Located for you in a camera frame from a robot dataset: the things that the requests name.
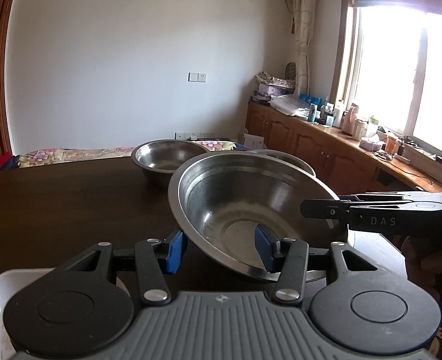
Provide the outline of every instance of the blue gripper pad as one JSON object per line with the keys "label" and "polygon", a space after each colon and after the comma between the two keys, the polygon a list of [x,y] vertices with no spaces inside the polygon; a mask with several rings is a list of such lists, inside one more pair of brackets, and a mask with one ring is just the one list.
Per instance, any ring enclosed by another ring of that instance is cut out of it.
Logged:
{"label": "blue gripper pad", "polygon": [[254,246],[259,257],[268,272],[275,273],[276,258],[273,254],[272,243],[275,240],[271,236],[271,231],[265,225],[257,225],[254,228]]}
{"label": "blue gripper pad", "polygon": [[178,232],[169,245],[165,274],[175,274],[181,265],[183,237],[184,234],[181,231]]}

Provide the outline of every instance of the stacked clothes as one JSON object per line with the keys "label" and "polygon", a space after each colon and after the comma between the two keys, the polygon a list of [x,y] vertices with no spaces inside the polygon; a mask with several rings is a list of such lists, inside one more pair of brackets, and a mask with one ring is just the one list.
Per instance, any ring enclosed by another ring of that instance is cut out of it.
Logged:
{"label": "stacked clothes", "polygon": [[296,81],[279,79],[266,72],[256,74],[257,90],[251,96],[251,101],[257,104],[269,105],[273,97],[294,93]]}

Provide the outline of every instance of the wooden cabinet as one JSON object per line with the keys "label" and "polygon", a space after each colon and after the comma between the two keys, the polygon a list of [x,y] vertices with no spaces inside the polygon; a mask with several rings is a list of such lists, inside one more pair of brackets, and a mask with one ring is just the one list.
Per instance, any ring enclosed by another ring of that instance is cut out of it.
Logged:
{"label": "wooden cabinet", "polygon": [[360,152],[346,153],[342,147],[337,150],[340,152],[333,152],[328,161],[326,185],[338,195],[367,192],[374,178],[375,164],[362,158],[364,154]]}
{"label": "wooden cabinet", "polygon": [[272,150],[289,152],[289,135],[293,129],[289,120],[272,115],[268,123],[268,136],[265,137],[266,146]]}
{"label": "wooden cabinet", "polygon": [[246,120],[246,128],[251,135],[264,137],[265,141],[268,136],[268,117],[264,110],[249,109]]}
{"label": "wooden cabinet", "polygon": [[264,137],[267,148],[306,161],[338,195],[367,192],[374,178],[375,162],[359,149],[273,108],[250,103],[246,128]]}
{"label": "wooden cabinet", "polygon": [[327,142],[313,136],[304,128],[296,129],[291,135],[290,154],[306,161],[316,172],[319,180],[326,180],[326,162],[328,160]]}

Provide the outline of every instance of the hand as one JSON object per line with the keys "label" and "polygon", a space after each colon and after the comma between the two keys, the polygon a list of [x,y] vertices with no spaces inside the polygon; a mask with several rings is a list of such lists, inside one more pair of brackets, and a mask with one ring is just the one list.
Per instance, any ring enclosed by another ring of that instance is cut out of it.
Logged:
{"label": "hand", "polygon": [[430,293],[437,302],[440,302],[440,295],[435,285],[436,274],[442,273],[442,250],[420,259],[410,238],[407,237],[402,244],[401,251],[405,257],[407,278]]}

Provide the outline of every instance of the stainless steel bowl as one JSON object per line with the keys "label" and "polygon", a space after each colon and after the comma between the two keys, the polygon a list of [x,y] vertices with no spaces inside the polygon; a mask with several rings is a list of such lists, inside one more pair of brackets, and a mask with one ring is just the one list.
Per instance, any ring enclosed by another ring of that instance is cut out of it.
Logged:
{"label": "stainless steel bowl", "polygon": [[[332,241],[354,244],[354,233],[337,221],[307,219],[304,199],[338,199],[303,170],[266,155],[218,151],[185,162],[171,179],[171,210],[189,239],[205,254],[241,274],[276,281],[254,247],[254,227],[264,224],[279,237],[303,239],[311,247]],[[311,271],[308,280],[322,278]]]}
{"label": "stainless steel bowl", "polygon": [[294,165],[295,167],[298,167],[308,172],[310,175],[316,177],[316,172],[314,171],[313,167],[296,156],[284,153],[282,151],[280,152],[278,150],[270,150],[270,149],[250,149],[247,152],[254,154],[263,154],[263,155],[268,155],[269,157],[277,158],[279,160],[290,163],[291,165]]}
{"label": "stainless steel bowl", "polygon": [[131,153],[131,159],[143,169],[149,181],[167,188],[171,176],[179,166],[206,152],[209,150],[197,143],[161,139],[139,145]]}

